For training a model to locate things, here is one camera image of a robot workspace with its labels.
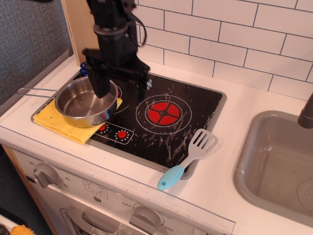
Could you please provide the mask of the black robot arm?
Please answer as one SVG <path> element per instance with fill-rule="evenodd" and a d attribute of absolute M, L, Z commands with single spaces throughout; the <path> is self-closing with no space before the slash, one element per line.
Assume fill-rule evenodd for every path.
<path fill-rule="evenodd" d="M 146 42 L 137 40 L 137 24 L 142 21 L 132 11 L 133 0 L 89 0 L 94 18 L 93 31 L 97 36 L 98 49 L 82 51 L 86 58 L 85 68 L 95 95 L 98 98 L 109 93 L 112 78 L 132 84 L 141 92 L 152 87 L 148 77 L 149 66 L 137 56 L 138 47 Z"/>

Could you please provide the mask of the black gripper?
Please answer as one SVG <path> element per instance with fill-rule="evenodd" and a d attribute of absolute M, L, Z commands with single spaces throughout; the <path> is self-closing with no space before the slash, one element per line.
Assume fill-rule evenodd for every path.
<path fill-rule="evenodd" d="M 136 22 L 123 20 L 122 25 L 113 28 L 93 25 L 99 48 L 86 48 L 88 78 L 95 95 L 104 97 L 110 91 L 110 77 L 131 80 L 138 84 L 138 98 L 142 100 L 145 92 L 152 87 L 148 73 L 150 67 L 137 57 L 138 43 Z"/>

